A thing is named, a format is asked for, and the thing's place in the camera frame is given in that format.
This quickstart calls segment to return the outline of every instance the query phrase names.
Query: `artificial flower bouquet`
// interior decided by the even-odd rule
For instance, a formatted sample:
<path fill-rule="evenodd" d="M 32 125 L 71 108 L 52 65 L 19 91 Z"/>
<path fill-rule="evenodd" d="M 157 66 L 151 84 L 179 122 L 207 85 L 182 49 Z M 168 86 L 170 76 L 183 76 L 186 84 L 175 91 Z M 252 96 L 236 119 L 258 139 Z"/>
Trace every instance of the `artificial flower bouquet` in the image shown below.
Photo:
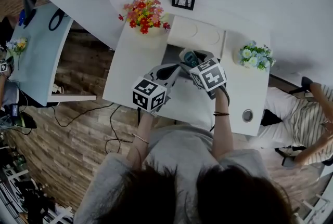
<path fill-rule="evenodd" d="M 130 23 L 130 27 L 140 27 L 140 32 L 147 34 L 151 28 L 170 29 L 166 22 L 167 15 L 163 15 L 163 8 L 160 7 L 159 0 L 135 0 L 132 4 L 124 4 L 123 9 L 127 11 L 127 16 L 119 14 L 119 20 L 124 17 Z"/>
<path fill-rule="evenodd" d="M 238 52 L 238 64 L 247 68 L 253 67 L 261 71 L 268 71 L 274 63 L 272 50 L 266 45 L 258 47 L 255 41 L 250 41 Z"/>
<path fill-rule="evenodd" d="M 19 39 L 11 39 L 6 43 L 7 51 L 13 56 L 19 56 L 27 46 L 28 40 L 25 37 Z"/>

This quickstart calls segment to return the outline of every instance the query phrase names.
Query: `black and white marker cube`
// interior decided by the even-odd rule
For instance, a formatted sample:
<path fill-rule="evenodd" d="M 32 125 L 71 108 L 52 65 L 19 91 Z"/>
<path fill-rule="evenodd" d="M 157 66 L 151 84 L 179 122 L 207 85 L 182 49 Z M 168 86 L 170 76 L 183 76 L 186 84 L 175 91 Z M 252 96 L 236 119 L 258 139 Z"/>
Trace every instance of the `black and white marker cube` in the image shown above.
<path fill-rule="evenodd" d="M 0 72 L 6 72 L 6 71 L 7 71 L 7 62 L 0 61 Z"/>
<path fill-rule="evenodd" d="M 211 91 L 226 82 L 224 70 L 217 58 L 203 62 L 189 72 L 195 84 L 206 91 Z"/>
<path fill-rule="evenodd" d="M 133 103 L 145 111 L 151 112 L 165 103 L 167 88 L 143 77 L 133 84 Z"/>

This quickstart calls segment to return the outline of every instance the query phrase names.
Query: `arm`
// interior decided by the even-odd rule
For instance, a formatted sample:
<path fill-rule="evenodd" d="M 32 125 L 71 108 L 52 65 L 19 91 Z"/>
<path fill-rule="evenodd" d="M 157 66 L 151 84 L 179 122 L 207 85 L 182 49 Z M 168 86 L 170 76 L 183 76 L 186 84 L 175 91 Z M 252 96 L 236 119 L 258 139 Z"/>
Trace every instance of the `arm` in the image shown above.
<path fill-rule="evenodd" d="M 4 94 L 5 94 L 5 83 L 6 83 L 6 78 L 3 75 L 0 75 L 0 108 L 2 107 L 2 101 L 4 99 Z"/>
<path fill-rule="evenodd" d="M 330 131 L 325 131 L 323 135 L 309 148 L 305 149 L 301 153 L 299 153 L 294 162 L 297 165 L 304 165 L 304 163 L 314 154 L 318 153 L 321 151 L 323 148 L 327 146 L 328 143 L 331 142 L 332 136 L 330 136 L 331 132 Z"/>
<path fill-rule="evenodd" d="M 314 98 L 323 108 L 326 118 L 333 122 L 333 103 L 328 100 L 325 94 L 322 91 L 322 86 L 319 83 L 310 84 L 310 91 L 313 94 Z"/>
<path fill-rule="evenodd" d="M 153 115 L 145 112 L 137 129 L 137 135 L 148 142 L 153 120 Z M 142 161 L 147 157 L 147 148 L 148 144 L 146 142 L 134 137 L 130 151 L 127 154 L 127 160 L 131 162 L 133 169 L 141 168 Z"/>
<path fill-rule="evenodd" d="M 215 111 L 229 113 L 228 100 L 225 94 L 219 88 L 215 89 L 215 93 Z M 219 159 L 221 155 L 233 151 L 233 149 L 234 141 L 229 116 L 216 116 L 212 147 L 213 157 Z"/>

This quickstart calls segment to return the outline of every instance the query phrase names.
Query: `hair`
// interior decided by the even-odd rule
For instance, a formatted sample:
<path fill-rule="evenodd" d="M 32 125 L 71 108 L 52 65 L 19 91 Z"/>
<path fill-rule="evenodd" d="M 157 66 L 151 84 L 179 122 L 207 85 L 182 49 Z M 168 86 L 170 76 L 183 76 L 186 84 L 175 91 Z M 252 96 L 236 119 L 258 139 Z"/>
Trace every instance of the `hair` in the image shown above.
<path fill-rule="evenodd" d="M 197 191 L 197 211 L 203 224 L 295 223 L 286 193 L 284 198 L 269 180 L 253 177 L 236 166 L 202 170 L 197 179 Z"/>
<path fill-rule="evenodd" d="M 173 223 L 176 211 L 176 171 L 166 167 L 158 172 L 153 165 L 123 175 L 121 189 L 112 208 L 99 217 L 99 224 Z"/>

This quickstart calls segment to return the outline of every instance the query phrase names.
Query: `striped shirt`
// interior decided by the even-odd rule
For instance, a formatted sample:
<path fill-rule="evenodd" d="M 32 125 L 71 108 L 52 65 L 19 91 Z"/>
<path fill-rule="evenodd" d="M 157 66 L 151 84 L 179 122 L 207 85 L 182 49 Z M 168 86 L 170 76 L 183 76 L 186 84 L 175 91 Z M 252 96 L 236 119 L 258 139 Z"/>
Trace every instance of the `striped shirt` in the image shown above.
<path fill-rule="evenodd" d="M 322 85 L 322 91 L 329 101 L 333 101 L 333 89 Z M 327 121 L 323 109 L 317 102 L 308 102 L 300 99 L 293 110 L 291 117 L 291 126 L 293 129 L 294 146 L 312 146 L 319 137 L 326 131 L 322 125 Z M 329 143 L 326 148 L 313 154 L 305 162 L 309 165 L 329 159 L 333 155 L 333 142 Z"/>

